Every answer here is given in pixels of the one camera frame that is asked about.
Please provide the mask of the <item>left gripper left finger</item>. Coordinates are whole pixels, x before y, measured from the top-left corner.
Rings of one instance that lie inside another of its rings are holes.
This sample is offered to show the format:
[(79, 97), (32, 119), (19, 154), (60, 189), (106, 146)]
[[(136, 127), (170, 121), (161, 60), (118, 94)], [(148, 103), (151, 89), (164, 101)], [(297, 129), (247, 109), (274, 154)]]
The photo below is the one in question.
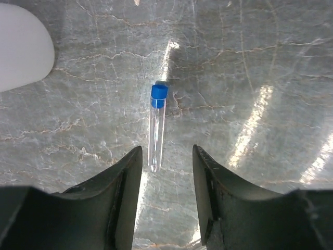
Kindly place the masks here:
[(1, 187), (1, 249), (131, 249), (143, 151), (62, 193)]

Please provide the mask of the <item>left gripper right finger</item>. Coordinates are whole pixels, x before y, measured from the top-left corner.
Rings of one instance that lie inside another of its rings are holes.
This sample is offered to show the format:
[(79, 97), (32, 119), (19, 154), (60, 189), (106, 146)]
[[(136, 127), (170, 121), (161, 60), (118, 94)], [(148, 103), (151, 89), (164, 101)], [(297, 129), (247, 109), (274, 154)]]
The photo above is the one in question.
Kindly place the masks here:
[(332, 249), (332, 190), (276, 193), (241, 178), (193, 146), (201, 233), (207, 249)]

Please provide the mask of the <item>blue cap small vial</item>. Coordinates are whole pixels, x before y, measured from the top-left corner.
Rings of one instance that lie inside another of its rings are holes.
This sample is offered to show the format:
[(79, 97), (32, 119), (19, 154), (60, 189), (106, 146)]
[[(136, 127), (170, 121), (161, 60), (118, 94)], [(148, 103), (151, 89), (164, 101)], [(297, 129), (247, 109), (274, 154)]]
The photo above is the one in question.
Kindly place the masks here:
[(163, 157), (165, 109), (168, 95), (166, 82), (157, 81), (151, 87), (149, 138), (148, 138), (148, 166), (153, 173), (160, 170)]

